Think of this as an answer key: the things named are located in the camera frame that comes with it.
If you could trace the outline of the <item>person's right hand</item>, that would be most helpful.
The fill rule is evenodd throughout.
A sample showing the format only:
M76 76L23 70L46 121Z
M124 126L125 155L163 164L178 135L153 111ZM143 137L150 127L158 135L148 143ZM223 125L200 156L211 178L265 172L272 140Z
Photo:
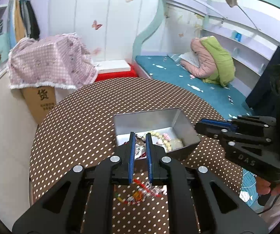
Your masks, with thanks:
M260 195L266 195L266 194L271 194L271 195L278 195L280 194L280 183L274 187L270 188L270 182L260 178L256 177L256 191Z

